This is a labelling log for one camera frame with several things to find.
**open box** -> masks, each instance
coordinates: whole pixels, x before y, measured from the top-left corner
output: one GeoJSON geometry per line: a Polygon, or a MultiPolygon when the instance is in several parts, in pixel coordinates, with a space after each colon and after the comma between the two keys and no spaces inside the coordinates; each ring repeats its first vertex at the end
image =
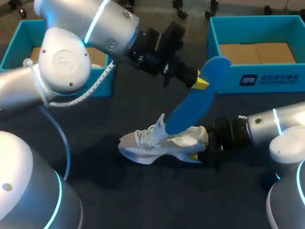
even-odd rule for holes
{"type": "Polygon", "coordinates": [[[299,16],[213,17],[209,58],[232,62],[220,94],[304,92],[305,24],[299,16]]]}
{"type": "MultiPolygon", "coordinates": [[[[0,71],[22,67],[23,61],[26,58],[31,58],[34,62],[38,61],[45,32],[46,24],[43,20],[21,21],[1,62],[0,71]]],[[[86,48],[92,62],[91,75],[84,88],[78,92],[78,95],[82,95],[96,82],[111,61],[101,51],[89,45],[86,45],[86,48]]],[[[113,71],[109,74],[92,94],[93,97],[111,96],[113,71]]]]}

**sneaker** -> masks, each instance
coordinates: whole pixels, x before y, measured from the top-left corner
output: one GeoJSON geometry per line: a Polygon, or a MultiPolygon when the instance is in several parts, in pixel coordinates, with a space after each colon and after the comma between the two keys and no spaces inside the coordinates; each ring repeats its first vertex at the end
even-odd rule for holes
{"type": "Polygon", "coordinates": [[[181,161],[200,163],[196,155],[208,145],[208,133],[203,126],[191,126],[177,134],[165,132],[164,114],[147,130],[136,130],[120,139],[119,151],[128,159],[149,165],[163,155],[172,155],[181,161]]]}

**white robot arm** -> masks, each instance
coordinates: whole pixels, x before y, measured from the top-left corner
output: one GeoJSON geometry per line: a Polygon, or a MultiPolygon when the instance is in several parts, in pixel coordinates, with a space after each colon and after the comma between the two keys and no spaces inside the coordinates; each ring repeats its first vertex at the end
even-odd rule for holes
{"type": "Polygon", "coordinates": [[[91,72],[85,46],[153,76],[167,67],[166,85],[173,75],[188,87],[197,81],[197,70],[175,56],[185,33],[177,23],[144,32],[139,18],[112,0],[35,0],[34,8],[47,24],[38,64],[0,74],[0,118],[81,90],[91,72]]]}

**blue box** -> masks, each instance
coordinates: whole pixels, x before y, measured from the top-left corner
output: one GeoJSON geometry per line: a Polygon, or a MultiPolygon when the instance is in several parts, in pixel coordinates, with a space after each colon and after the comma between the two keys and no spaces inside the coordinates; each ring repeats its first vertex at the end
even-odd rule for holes
{"type": "MultiPolygon", "coordinates": [[[[41,47],[44,34],[46,32],[46,23],[44,20],[26,20],[21,21],[15,31],[15,34],[9,44],[8,49],[0,65],[0,71],[19,68],[23,65],[23,60],[31,56],[34,47],[41,47]]],[[[101,66],[107,66],[111,59],[107,56],[106,63],[101,66]]],[[[77,94],[82,95],[87,88],[90,88],[102,74],[105,68],[92,68],[90,78],[84,89],[77,94]]],[[[101,85],[92,94],[93,97],[106,97],[112,94],[113,71],[101,83],[101,85]]]]}
{"type": "Polygon", "coordinates": [[[222,55],[220,44],[250,43],[287,43],[296,63],[232,65],[219,94],[305,91],[305,24],[301,17],[211,18],[207,38],[209,58],[222,55]],[[251,78],[251,83],[243,83],[244,78],[251,78]]]}

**floor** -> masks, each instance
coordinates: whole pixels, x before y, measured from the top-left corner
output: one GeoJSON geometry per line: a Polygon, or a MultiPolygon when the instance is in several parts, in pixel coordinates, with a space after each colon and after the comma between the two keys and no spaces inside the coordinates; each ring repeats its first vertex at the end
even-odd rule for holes
{"type": "MultiPolygon", "coordinates": [[[[170,2],[162,10],[158,4],[165,1],[146,1],[138,8],[143,27],[162,30],[177,20],[170,2]]],[[[32,2],[25,5],[28,19],[37,19],[32,7],[32,2]]],[[[20,21],[17,12],[7,7],[1,10],[0,59],[20,21]]],[[[190,7],[189,18],[181,21],[187,34],[180,55],[198,68],[207,60],[207,22],[200,12],[190,7]]],[[[175,79],[167,89],[162,84],[161,76],[153,78],[122,64],[116,71],[111,98],[91,98],[75,107],[49,110],[70,143],[68,182],[83,203],[83,228],[270,229],[265,212],[270,184],[265,178],[274,174],[268,150],[249,147],[228,152],[229,160],[220,172],[172,157],[142,166],[118,152],[121,136],[146,129],[162,113],[170,114],[189,92],[175,79]]],[[[291,93],[289,97],[281,93],[218,95],[199,125],[210,125],[222,115],[250,115],[303,100],[305,93],[291,93]]],[[[63,175],[66,156],[62,140],[38,109],[0,122],[0,129],[21,137],[63,175]]]]}

